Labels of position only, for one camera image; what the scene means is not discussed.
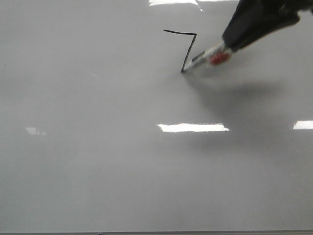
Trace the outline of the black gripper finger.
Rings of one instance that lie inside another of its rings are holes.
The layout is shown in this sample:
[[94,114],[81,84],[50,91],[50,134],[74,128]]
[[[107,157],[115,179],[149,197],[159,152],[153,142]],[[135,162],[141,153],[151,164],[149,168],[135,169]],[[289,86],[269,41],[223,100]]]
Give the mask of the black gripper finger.
[[236,52],[262,37],[300,21],[299,11],[312,11],[311,0],[241,0],[223,32],[225,46]]

